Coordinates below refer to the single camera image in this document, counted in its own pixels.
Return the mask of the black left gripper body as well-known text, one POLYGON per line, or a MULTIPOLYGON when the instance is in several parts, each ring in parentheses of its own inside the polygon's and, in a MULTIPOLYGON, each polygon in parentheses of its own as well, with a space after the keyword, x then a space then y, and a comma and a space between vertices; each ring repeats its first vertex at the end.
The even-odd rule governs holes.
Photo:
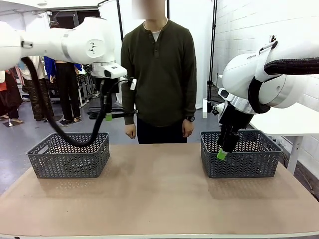
POLYGON ((111 112, 112 108, 112 94, 115 91, 115 79, 100 79, 100 106, 105 109, 106 113, 111 112))

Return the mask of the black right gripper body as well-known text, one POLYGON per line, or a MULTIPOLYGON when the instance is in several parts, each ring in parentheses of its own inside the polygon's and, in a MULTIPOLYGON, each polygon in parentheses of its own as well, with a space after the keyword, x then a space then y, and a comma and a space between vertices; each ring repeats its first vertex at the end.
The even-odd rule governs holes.
POLYGON ((243 113, 231 104, 227 104, 222 114, 219 115, 219 124, 221 125, 219 139, 239 138, 238 131, 246 129, 252 117, 252 114, 243 113))

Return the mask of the person's right forearm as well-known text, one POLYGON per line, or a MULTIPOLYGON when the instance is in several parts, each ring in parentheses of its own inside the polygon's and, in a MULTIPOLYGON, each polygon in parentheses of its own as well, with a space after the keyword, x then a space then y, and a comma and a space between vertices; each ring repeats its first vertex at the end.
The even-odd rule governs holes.
MULTIPOLYGON (((131 90, 131 83, 126 82, 121 85, 122 91, 122 106, 127 112, 132 112, 134 110, 136 91, 131 90)), ((134 124, 134 115, 129 114, 124 117, 125 125, 134 124)))

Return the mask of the person's left forearm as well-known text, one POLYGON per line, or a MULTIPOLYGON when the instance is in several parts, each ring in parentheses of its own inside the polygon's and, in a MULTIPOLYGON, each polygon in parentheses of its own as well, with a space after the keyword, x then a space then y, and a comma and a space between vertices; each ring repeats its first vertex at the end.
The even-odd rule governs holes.
POLYGON ((186 84, 184 91, 184 116, 194 116, 196 111, 196 94, 197 94, 197 86, 196 82, 189 81, 186 84))

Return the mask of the person's right hand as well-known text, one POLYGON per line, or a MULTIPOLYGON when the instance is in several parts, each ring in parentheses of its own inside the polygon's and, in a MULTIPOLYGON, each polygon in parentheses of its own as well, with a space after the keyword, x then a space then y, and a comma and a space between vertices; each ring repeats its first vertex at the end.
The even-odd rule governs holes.
POLYGON ((136 125, 133 124, 126 124, 125 125, 125 134, 130 138, 130 139, 135 139, 137 135, 136 131, 136 125))

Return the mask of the person's left hand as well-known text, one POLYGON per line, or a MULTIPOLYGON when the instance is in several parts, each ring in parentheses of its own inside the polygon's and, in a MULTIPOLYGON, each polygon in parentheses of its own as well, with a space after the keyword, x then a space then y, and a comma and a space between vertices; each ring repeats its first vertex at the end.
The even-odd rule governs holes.
POLYGON ((189 120, 185 119, 182 123, 182 134, 183 137, 187 138, 192 135, 194 130, 194 123, 190 122, 189 120))

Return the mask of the black tripod legs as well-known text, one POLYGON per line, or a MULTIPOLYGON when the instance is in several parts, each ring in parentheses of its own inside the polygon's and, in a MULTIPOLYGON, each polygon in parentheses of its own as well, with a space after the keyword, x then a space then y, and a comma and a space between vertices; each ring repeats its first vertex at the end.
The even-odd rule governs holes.
MULTIPOLYGON (((90 107, 87 115, 89 116, 89 119, 96 120, 98 118, 98 115, 101 111, 101 107, 90 107)), ((112 107, 110 110, 107 110, 106 114, 111 114, 112 119, 118 119, 118 118, 124 118, 124 117, 130 117, 137 114, 137 110, 133 111, 127 111, 123 107, 112 107)))

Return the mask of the grey perforated plastic basket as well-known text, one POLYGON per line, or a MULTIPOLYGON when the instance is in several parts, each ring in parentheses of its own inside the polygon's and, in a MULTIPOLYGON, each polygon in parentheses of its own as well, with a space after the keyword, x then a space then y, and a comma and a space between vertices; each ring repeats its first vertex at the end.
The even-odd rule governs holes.
POLYGON ((110 157, 109 134, 100 132, 92 145, 80 148, 52 133, 26 154, 37 178, 97 178, 110 157))
POLYGON ((200 133, 201 160, 209 178, 266 178, 273 177, 282 150, 260 130, 239 131, 239 141, 232 153, 223 160, 217 158, 221 147, 218 131, 200 133))

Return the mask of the background workbench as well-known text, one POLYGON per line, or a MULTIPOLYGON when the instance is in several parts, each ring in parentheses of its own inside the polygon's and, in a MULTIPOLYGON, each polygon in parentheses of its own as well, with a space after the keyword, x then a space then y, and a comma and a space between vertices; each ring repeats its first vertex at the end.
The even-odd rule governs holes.
POLYGON ((99 93, 90 74, 77 74, 77 84, 80 108, 88 104, 91 99, 98 97, 99 93))

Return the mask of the white table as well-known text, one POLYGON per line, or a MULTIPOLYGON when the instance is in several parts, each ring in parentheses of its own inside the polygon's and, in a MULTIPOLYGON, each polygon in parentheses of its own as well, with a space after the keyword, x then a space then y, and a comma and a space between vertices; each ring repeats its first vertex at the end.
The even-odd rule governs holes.
POLYGON ((294 173, 301 162, 319 179, 319 75, 300 76, 306 92, 301 99, 285 109, 272 108, 256 115, 250 124, 267 135, 294 137, 292 144, 282 145, 291 154, 288 170, 294 173))

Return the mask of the mannequin in blue top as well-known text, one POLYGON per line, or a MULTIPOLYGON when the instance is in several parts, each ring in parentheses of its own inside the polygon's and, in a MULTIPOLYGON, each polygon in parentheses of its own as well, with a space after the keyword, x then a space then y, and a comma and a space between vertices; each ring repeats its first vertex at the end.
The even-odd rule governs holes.
POLYGON ((63 123, 77 122, 81 118, 77 74, 82 66, 76 63, 54 60, 44 57, 44 66, 51 83, 56 83, 59 90, 63 123))

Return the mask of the person's black trousers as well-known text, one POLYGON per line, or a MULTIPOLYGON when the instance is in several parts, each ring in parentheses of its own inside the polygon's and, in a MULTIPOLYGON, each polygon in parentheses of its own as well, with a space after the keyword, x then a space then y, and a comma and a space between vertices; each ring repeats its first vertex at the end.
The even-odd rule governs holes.
POLYGON ((187 143, 181 120, 169 126, 157 127, 137 118, 137 137, 139 144, 187 143))

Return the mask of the person in green sweater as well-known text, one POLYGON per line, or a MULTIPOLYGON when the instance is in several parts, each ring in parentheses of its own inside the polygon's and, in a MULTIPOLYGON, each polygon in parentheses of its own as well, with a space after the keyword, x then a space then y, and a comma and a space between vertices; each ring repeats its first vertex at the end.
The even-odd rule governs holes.
POLYGON ((190 31, 168 20, 157 38, 143 25, 122 42, 121 66, 137 80, 134 109, 157 127, 184 120, 184 91, 197 83, 196 55, 190 31))

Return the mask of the mannequin in cream sweater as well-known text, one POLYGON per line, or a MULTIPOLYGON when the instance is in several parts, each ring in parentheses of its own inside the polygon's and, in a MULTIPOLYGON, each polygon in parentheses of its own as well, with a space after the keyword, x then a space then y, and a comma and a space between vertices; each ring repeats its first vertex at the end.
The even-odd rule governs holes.
MULTIPOLYGON (((36 73, 39 79, 39 84, 40 84, 40 89, 41 89, 41 94, 43 95, 43 99, 45 101, 45 105, 50 113, 50 115, 53 117, 53 109, 51 106, 48 90, 47 90, 47 85, 46 85, 46 80, 45 80, 45 73, 44 73, 44 64, 42 62, 42 56, 29 56, 31 61, 34 64, 34 67, 36 69, 36 73)), ((39 94, 37 93, 34 83, 31 79, 31 74, 30 71, 27 69, 26 66, 24 68, 20 69, 24 81, 24 85, 27 89, 27 93, 29 94, 30 101, 31 101, 31 106, 32 106, 32 111, 34 115, 34 119, 36 121, 41 121, 46 118, 42 107, 39 103, 39 94)))

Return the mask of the white backdrop screen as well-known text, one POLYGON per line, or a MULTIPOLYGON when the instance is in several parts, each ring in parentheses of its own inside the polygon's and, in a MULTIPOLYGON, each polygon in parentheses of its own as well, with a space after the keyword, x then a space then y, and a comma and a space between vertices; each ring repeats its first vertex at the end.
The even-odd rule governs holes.
MULTIPOLYGON (((206 81, 209 78, 211 28, 213 0, 165 0, 165 13, 175 23, 189 29, 195 46, 197 60, 197 98, 196 108, 202 108, 206 97, 206 81)), ((132 0, 120 0, 124 36, 138 27, 143 21, 133 18, 132 0)), ((115 59, 120 63, 121 36, 116 0, 99 4, 100 16, 107 19, 113 29, 115 59)))

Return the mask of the black light stand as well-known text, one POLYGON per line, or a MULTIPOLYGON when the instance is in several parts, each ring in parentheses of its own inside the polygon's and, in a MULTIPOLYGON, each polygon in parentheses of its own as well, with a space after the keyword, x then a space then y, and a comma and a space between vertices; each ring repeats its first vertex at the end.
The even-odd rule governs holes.
POLYGON ((123 42, 123 40, 124 40, 124 32, 123 32, 123 24, 122 24, 122 15, 121 15, 120 0, 116 0, 116 5, 117 5, 117 13, 118 13, 120 36, 121 36, 121 41, 123 42))
POLYGON ((213 16, 211 28, 211 46, 210 46, 210 66, 209 66, 209 79, 207 81, 207 99, 211 99, 211 89, 213 85, 212 72, 214 62, 214 47, 215 47, 215 31, 216 31, 216 17, 217 17, 218 0, 213 0, 213 16))

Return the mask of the black framed doorway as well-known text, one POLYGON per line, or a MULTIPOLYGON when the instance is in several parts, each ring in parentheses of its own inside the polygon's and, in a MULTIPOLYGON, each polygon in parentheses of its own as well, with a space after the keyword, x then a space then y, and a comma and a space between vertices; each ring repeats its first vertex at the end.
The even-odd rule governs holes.
POLYGON ((97 9, 93 10, 67 10, 49 12, 50 21, 56 21, 61 28, 75 28, 80 25, 86 17, 100 17, 97 9))

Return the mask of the mannequin in patterned clothes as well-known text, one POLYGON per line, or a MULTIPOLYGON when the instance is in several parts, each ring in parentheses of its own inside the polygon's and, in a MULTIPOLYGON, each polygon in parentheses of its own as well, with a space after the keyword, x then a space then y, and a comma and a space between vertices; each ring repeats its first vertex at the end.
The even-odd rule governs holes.
POLYGON ((8 70, 0 71, 0 119, 23 123, 18 114, 21 104, 20 92, 12 73, 8 70))

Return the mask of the aluminium table frame rail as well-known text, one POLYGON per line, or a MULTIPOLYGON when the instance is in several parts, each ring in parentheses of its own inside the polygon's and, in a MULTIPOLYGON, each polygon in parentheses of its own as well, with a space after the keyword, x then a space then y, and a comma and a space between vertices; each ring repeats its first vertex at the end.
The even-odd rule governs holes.
POLYGON ((0 235, 0 239, 291 239, 319 237, 319 231, 290 234, 174 234, 174 235, 115 235, 115 236, 12 236, 0 235))

